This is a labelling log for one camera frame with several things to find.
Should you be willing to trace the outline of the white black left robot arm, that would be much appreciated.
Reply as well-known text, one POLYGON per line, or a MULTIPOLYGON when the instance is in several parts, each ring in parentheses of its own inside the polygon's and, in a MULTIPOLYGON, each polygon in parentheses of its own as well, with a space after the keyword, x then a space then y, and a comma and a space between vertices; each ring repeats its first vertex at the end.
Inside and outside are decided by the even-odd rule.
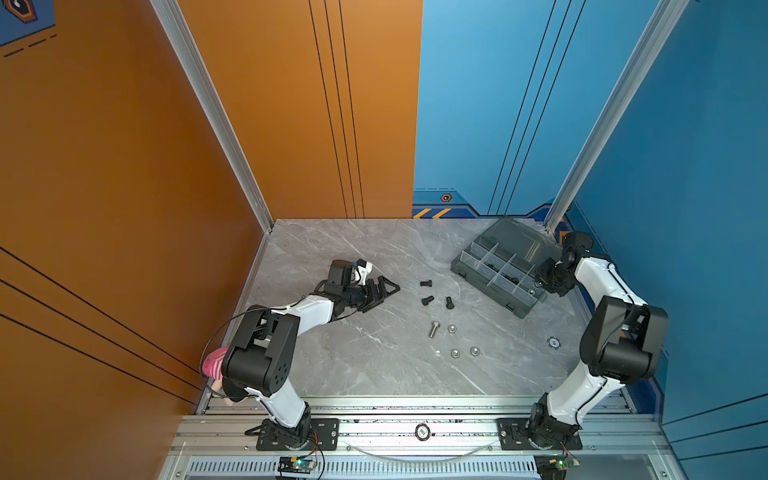
POLYGON ((224 397, 234 403, 256 398, 268 413, 258 435, 267 444, 303 448, 311 438, 311 407, 289 380, 298 337, 342 319, 348 309, 370 311, 399 291, 398 284, 380 276, 361 284, 333 284, 285 307, 250 307, 222 361, 224 397))

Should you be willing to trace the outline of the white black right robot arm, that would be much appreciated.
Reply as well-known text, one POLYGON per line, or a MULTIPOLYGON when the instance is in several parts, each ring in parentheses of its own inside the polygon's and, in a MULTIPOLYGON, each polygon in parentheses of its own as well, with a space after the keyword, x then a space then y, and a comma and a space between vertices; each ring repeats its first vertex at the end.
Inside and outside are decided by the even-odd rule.
POLYGON ((526 430, 540 449, 566 447, 592 408, 614 391, 653 377, 661 359, 668 314, 637 295, 608 256, 593 252, 593 245, 591 235, 570 232, 561 257, 546 260, 537 270, 548 292, 562 296, 580 286, 594 303, 579 363, 532 407, 526 430))

